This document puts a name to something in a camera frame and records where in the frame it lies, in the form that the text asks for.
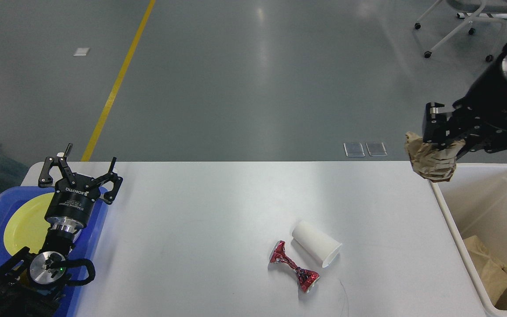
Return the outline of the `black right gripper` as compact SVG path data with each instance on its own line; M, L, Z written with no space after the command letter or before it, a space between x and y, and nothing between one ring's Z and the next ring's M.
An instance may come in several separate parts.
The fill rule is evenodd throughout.
M495 130L470 134L470 118L479 118ZM453 142L464 141L456 159L469 152L484 150L497 153L507 150L507 50L502 52L475 80L464 97L445 106L425 104L422 123L423 141L435 150L447 150Z

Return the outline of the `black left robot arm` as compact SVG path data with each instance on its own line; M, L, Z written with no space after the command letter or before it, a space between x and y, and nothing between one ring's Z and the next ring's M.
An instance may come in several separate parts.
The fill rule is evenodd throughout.
M96 277L91 257L96 249L107 205L111 205L123 178L115 170L91 177L68 165L72 150L48 156L38 177L38 187L51 188L44 222L48 229L41 247L23 246L0 265L0 317L54 317L74 307L77 287Z

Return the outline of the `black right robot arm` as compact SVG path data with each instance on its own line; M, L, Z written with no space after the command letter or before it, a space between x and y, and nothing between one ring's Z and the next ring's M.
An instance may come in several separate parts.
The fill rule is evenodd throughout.
M468 152L507 150L507 43L486 61L490 66L451 112L442 112L441 103L426 105L422 140L429 151L451 150L459 159Z

